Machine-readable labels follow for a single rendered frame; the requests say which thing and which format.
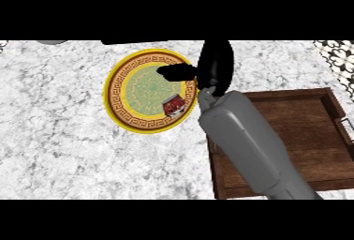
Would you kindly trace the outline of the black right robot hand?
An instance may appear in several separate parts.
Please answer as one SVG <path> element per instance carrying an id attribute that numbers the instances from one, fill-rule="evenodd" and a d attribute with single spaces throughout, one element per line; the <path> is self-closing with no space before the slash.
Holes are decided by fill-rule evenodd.
<path id="1" fill-rule="evenodd" d="M 213 95 L 222 97 L 234 80 L 234 47 L 228 40 L 207 40 L 198 66 L 183 63 L 160 67 L 157 72 L 170 82 L 197 81 L 198 89 L 216 87 Z"/>

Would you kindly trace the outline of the red cupcake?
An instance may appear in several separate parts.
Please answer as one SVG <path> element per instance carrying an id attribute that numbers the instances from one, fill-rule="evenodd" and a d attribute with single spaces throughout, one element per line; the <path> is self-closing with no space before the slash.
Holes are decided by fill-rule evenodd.
<path id="1" fill-rule="evenodd" d="M 164 111 L 169 117 L 178 117 L 186 109 L 186 101 L 181 95 L 175 95 L 164 102 Z"/>

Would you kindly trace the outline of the yellow patterned plate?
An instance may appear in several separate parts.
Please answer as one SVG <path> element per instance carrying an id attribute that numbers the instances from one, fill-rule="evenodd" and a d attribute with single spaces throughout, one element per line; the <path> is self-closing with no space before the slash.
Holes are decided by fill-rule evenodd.
<path id="1" fill-rule="evenodd" d="M 160 67 L 189 64 L 169 49 L 145 49 L 124 57 L 114 66 L 102 90 L 104 106 L 114 122 L 129 131 L 154 134 L 175 128 L 188 118 L 198 97 L 197 81 L 170 82 Z M 185 112 L 169 117 L 164 102 L 175 95 L 186 101 Z"/>

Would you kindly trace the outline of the brown wooden tray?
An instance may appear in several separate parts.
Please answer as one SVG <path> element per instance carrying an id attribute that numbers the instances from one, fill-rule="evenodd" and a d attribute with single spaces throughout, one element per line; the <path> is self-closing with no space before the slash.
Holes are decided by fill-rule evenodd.
<path id="1" fill-rule="evenodd" d="M 325 190 L 354 188 L 354 140 L 343 125 L 344 109 L 328 88 L 244 94 L 285 143 L 290 159 L 310 187 Z M 209 136 L 214 197 L 254 193 L 222 148 Z"/>

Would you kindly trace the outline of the black flat object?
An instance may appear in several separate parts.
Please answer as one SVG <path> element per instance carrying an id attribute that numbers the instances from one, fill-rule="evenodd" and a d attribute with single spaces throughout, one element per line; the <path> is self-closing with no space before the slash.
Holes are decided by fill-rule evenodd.
<path id="1" fill-rule="evenodd" d="M 135 44 L 135 43 L 147 43 L 147 42 L 160 42 L 167 41 L 166 39 L 147 39 L 147 40 L 138 40 L 138 39 L 105 39 L 102 40 L 104 45 L 119 45 L 119 44 Z"/>

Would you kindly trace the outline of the black and white patterned mat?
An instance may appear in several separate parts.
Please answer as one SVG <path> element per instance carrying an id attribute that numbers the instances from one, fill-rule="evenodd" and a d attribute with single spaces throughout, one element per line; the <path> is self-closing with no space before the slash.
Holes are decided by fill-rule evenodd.
<path id="1" fill-rule="evenodd" d="M 315 40 L 313 44 L 354 102 L 354 40 Z"/>

